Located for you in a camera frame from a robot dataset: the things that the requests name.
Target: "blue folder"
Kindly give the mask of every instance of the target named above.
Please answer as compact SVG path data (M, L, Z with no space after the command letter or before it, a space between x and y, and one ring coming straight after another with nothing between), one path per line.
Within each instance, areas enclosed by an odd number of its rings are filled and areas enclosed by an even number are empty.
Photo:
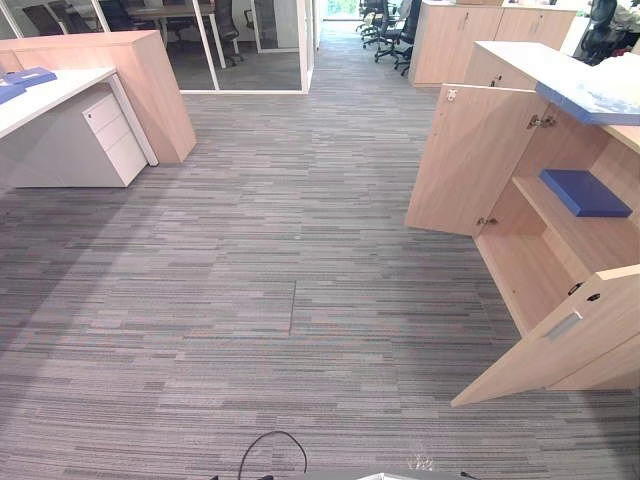
M13 97L17 97L24 92L26 92L26 90L22 85L0 85L0 104L9 101Z
M14 85L22 85L25 88L33 87L41 83L55 80L56 74L42 67L29 68L20 72L7 73L4 79Z
M576 217L623 217L631 209L584 170L542 170L540 179Z

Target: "wire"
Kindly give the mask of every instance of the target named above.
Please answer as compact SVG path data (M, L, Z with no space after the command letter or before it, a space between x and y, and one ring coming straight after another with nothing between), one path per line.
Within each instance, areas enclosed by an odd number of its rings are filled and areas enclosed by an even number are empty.
M258 443L264 437L268 437L270 435L286 435L291 440L293 440L293 443L298 445L298 448L300 448L300 451L302 452L302 455L304 456L304 473L307 473L307 453L304 451L304 448L302 448L302 445L300 445L300 442L298 442L293 437L293 435L291 435L290 433L285 432L284 430L272 430L271 432L264 433L264 434L260 435L258 438L256 438L254 440L254 442L251 445L249 445L249 448L247 448L247 451L244 452L244 455L242 456L242 461L240 462L240 468L238 469L238 480L240 480L240 476L242 475L242 468L244 467L244 461L247 459L247 455L249 455L249 452L251 451L251 449L256 445L256 443Z

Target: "office chair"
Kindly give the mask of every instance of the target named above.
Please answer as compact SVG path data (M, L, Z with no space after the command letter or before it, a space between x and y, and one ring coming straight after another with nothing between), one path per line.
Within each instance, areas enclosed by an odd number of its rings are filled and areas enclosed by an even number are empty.
M405 49L403 52L398 52L399 55L404 58L404 60L400 60L400 57L396 56L396 62L393 66L395 70L398 70L398 67L404 66L400 72L400 76L404 77L404 74L409 70L409 65L411 64L411 55L413 54L413 43L416 37L416 31L418 30L418 21L420 19L420 4L422 0L411 0L411 10L409 10L409 16L407 17L404 28L400 33L400 40L405 43L408 43L410 47Z
M163 5L181 5L185 6L191 4L189 0L162 0ZM191 17L167 17L167 31L173 32L178 38L178 45L180 48L184 48L184 40L182 39L182 30L195 27L196 21Z
M394 28L398 21L397 17L394 16L396 10L395 7L391 7L388 0L382 0L382 4L382 25L378 29L377 37L378 50L373 55L376 63L378 63L381 57L386 55L394 57L397 55L395 44L400 41L400 35L404 30L404 26L403 28ZM387 50L383 50L382 45L389 45L389 48Z
M31 23L38 29L40 36L47 35L63 35L62 27L58 21L49 13L44 5L34 5L32 7L24 7L22 9Z
M58 17L65 28L67 33L91 33L93 30L84 18L69 5L65 0L56 0L55 2L49 2L49 7L53 13Z
M362 26L365 28L363 28L362 32L360 32L360 38L362 39L362 48L367 48L367 45L371 45L372 43L376 43L378 41L379 29L383 23L384 8L385 4L383 3L383 0L366 0L365 9L362 16ZM373 14L374 17L371 24L367 26L364 21L367 15L371 14Z
M134 21L120 0L99 0L100 7L112 32L128 30L155 30L153 22Z
M236 24L233 22L233 0L216 0L215 2L216 24L218 25L218 35L220 36L220 42L223 47L223 55L225 60L229 60L232 66L236 66L235 58L239 58L240 61L244 61L242 55L233 53L224 53L224 46L232 45L234 39L240 36L240 32L236 28Z
M609 57L624 31L613 30L611 20L616 11L616 0L593 0L587 30L580 40L580 55L576 57L587 65L597 65Z

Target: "cabinet door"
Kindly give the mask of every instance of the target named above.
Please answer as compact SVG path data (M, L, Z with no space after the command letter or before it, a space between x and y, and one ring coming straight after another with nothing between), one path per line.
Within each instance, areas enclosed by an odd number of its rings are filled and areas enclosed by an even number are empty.
M505 8L496 41L539 42L559 50L575 12Z
M406 224L478 234L546 107L530 90L443 85Z
M467 65L471 60L473 42L493 40L500 24L500 7L465 8L464 17L458 21L455 32L456 52L450 59L450 65L444 82L462 83Z
M453 399L453 406L551 386L640 333L640 265L593 274Z
M475 40L493 40L499 9L422 4L409 81L461 83Z

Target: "drawer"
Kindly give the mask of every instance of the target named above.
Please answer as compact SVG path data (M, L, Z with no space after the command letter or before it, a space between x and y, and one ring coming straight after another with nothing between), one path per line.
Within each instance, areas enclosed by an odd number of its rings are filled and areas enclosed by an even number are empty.
M100 131L96 132L96 138L102 148L106 151L127 133L131 133L129 123L124 115L120 115L107 123Z
M125 134L106 153L125 186L129 185L147 164L147 159L131 132Z
M120 110L120 105L116 102L115 97L109 94L83 111L82 115L93 133L98 133L116 117L122 115L122 110Z

